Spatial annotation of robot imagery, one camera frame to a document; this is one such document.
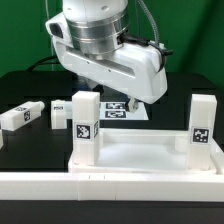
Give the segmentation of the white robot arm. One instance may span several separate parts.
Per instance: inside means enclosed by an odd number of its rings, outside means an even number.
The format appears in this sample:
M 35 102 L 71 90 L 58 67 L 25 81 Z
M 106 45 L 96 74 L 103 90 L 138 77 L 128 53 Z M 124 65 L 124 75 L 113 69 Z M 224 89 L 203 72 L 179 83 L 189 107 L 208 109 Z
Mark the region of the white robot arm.
M 126 108 L 152 104 L 167 91 L 168 55 L 157 39 L 128 33 L 128 0 L 62 0 L 63 11 L 46 22 L 56 55 L 90 88 L 105 86 L 128 96 Z

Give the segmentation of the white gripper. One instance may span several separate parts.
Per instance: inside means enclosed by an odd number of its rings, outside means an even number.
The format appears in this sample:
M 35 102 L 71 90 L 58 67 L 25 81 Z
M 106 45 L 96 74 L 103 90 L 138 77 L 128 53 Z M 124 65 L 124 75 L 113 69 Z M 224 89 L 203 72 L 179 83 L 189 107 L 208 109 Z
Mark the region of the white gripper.
M 138 109 L 138 100 L 152 104 L 167 91 L 162 56 L 154 47 L 123 43 L 102 54 L 84 53 L 72 43 L 62 13 L 47 21 L 46 29 L 62 66 L 92 82 L 89 86 L 93 92 L 103 92 L 104 85 L 131 97 L 129 112 Z

